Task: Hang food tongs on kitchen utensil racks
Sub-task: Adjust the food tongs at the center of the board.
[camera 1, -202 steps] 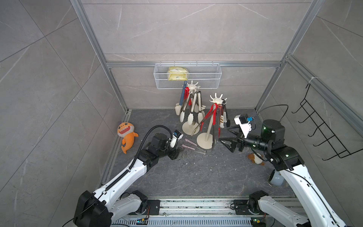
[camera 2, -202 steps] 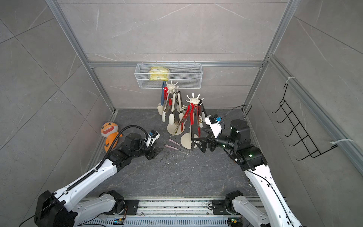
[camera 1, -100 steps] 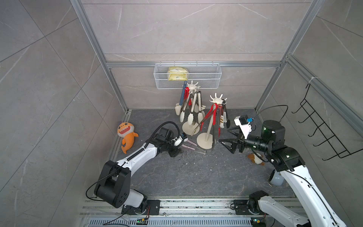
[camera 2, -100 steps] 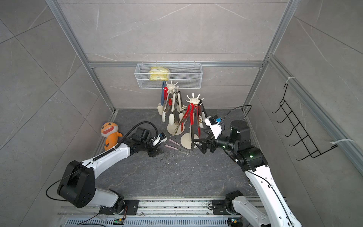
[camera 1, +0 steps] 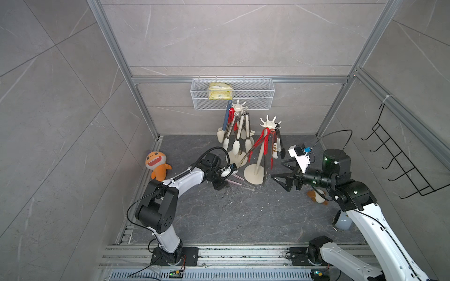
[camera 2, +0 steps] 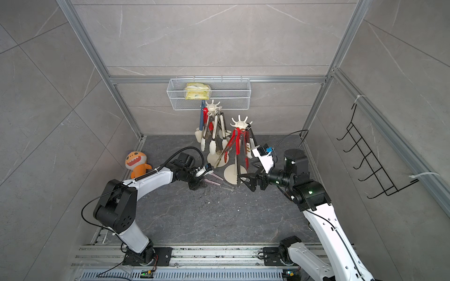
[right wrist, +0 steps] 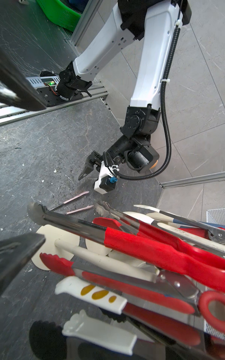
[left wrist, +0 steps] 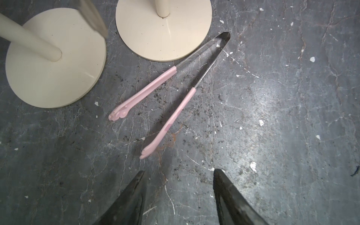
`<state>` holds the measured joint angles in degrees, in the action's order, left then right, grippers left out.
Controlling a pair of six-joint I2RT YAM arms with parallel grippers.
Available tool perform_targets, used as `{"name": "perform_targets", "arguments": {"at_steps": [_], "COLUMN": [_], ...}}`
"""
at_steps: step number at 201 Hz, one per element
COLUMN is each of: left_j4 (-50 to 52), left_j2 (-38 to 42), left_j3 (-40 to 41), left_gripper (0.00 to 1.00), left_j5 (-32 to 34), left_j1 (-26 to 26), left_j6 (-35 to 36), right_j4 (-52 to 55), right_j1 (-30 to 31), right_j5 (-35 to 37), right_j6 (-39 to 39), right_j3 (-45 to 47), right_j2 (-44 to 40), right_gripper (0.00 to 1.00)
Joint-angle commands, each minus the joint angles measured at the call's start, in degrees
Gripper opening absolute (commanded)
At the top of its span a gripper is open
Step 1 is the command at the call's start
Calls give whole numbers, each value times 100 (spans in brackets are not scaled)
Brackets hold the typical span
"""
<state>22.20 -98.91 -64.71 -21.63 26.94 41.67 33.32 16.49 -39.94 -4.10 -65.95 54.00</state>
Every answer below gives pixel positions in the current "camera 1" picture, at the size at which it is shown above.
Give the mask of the pink tip small tongs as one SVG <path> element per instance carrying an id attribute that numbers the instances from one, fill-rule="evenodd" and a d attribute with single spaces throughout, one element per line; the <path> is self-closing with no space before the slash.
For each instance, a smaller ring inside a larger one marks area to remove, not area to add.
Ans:
<path id="1" fill-rule="evenodd" d="M 244 178 L 238 176 L 237 174 L 232 174 L 226 179 L 230 184 L 241 187 L 252 192 L 256 191 L 256 187 L 248 183 Z"/>

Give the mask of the black tip steel tongs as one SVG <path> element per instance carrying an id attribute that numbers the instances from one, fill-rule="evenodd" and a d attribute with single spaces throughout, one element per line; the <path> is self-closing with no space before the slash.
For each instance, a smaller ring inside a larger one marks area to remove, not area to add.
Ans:
<path id="1" fill-rule="evenodd" d="M 283 145 L 283 141 L 282 141 L 282 135 L 281 135 L 281 131 L 280 131 L 280 129 L 281 129 L 280 124 L 281 123 L 276 123 L 276 127 L 275 127 L 275 130 L 277 132 L 277 151 L 280 153 L 281 159 L 284 159 L 285 155 L 286 155 L 286 151 L 285 151 L 285 148 L 284 148 L 284 145 Z"/>

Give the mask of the cream tongs yellow dots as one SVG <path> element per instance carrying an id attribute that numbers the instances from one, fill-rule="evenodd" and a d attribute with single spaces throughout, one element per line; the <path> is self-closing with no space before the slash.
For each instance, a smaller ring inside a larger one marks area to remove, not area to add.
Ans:
<path id="1" fill-rule="evenodd" d="M 272 145 L 272 158 L 278 159 L 278 152 L 279 152 L 279 144 L 278 144 L 278 133 L 277 131 L 273 132 L 273 145 Z"/>

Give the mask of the blue handle cream tongs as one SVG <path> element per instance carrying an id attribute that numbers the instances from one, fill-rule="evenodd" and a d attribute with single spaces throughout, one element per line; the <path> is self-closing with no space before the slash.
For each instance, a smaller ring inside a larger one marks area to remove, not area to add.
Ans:
<path id="1" fill-rule="evenodd" d="M 228 126 L 231 123 L 230 119 L 234 116 L 232 113 L 232 100 L 228 100 L 226 113 L 223 121 L 223 125 L 217 131 L 218 141 L 223 144 L 223 148 L 227 151 L 229 147 L 229 140 L 227 139 Z"/>

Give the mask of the wide cream handle tongs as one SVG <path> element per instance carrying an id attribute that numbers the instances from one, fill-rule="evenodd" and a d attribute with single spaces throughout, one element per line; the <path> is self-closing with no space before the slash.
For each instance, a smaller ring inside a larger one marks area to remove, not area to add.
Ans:
<path id="1" fill-rule="evenodd" d="M 250 127 L 250 115 L 249 113 L 246 113 L 245 116 L 245 122 L 246 122 L 246 141 L 245 141 L 245 150 L 246 153 L 249 153 L 254 145 L 253 135 L 254 132 L 252 132 Z"/>

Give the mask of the red silicone tip tongs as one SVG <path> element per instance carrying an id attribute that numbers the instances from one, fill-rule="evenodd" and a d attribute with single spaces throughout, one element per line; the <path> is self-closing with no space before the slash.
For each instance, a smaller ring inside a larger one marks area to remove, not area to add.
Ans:
<path id="1" fill-rule="evenodd" d="M 261 148 L 263 148 L 262 167 L 266 169 L 267 155 L 272 151 L 273 132 L 275 131 L 275 129 L 270 126 L 264 125 L 262 127 L 263 130 L 260 137 L 254 142 L 254 145 L 250 152 L 247 153 L 247 160 L 251 161 L 253 152 L 260 146 Z"/>

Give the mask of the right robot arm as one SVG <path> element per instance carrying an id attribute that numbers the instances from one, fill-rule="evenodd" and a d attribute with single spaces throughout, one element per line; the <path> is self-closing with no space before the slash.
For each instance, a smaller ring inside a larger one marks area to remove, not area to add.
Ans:
<path id="1" fill-rule="evenodd" d="M 271 178 L 288 192 L 293 187 L 301 190 L 304 185 L 310 185 L 314 192 L 325 189 L 329 194 L 325 200 L 336 202 L 341 214 L 355 224 L 380 266 L 370 266 L 327 236 L 309 241 L 308 262 L 313 266 L 333 265 L 354 281 L 427 281 L 428 275 L 397 238 L 371 190 L 352 179 L 350 156 L 342 149 L 327 149 L 323 152 L 322 168 L 317 170 L 309 166 L 313 151 L 305 145 L 291 146 L 291 158 L 282 163 L 290 172 L 273 174 Z"/>

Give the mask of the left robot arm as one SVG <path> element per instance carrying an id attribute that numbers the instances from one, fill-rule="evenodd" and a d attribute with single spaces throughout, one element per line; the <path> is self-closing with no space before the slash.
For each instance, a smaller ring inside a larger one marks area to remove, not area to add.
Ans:
<path id="1" fill-rule="evenodd" d="M 183 242 L 172 225 L 178 199 L 204 182 L 211 183 L 215 190 L 229 187 L 227 179 L 236 171 L 237 166 L 231 163 L 228 151 L 215 146 L 172 179 L 149 181 L 144 195 L 129 206 L 126 218 L 131 224 L 151 231 L 157 241 L 157 247 L 152 250 L 151 266 L 175 266 L 194 258 L 184 253 Z"/>

